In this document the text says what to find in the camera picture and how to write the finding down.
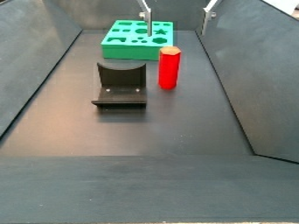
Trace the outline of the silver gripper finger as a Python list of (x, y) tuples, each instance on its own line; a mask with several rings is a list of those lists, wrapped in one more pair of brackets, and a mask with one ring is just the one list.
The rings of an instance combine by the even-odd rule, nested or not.
[(210, 22), (211, 18), (215, 16), (215, 12), (212, 10), (218, 6), (219, 2), (220, 2), (220, 0), (210, 0), (207, 6), (203, 8), (204, 17), (203, 17), (200, 35), (206, 34), (208, 22)]
[(139, 3), (140, 8), (142, 8), (142, 12), (139, 13), (139, 17), (147, 23), (147, 35), (152, 36), (152, 10), (147, 5), (146, 0), (136, 0), (136, 1)]

